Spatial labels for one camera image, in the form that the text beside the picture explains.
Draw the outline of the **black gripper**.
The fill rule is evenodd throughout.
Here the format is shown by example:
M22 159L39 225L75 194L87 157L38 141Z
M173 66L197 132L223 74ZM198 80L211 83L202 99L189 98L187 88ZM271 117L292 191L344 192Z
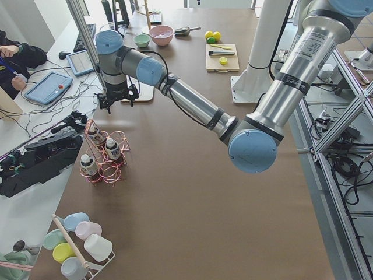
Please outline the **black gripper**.
M111 114L110 107L114 102L120 101L122 99L127 99L130 102L131 107L135 99L138 98L138 89L131 83L129 86L126 82L117 85L112 85L105 83L106 94L98 94L98 101L101 109L106 109L108 114Z

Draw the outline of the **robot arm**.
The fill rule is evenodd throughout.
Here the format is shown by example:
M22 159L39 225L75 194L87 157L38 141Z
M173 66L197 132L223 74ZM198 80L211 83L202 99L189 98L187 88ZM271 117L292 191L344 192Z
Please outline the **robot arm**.
M228 146L235 167L260 173L274 163L284 137L283 128L338 44L350 39L363 17L372 12L371 1L312 1L302 19L303 33L288 54L256 109L243 120L224 110L158 60L124 46L122 36L105 30L96 36L100 71L107 95L101 107L128 99L127 77L154 86L202 126L214 131Z

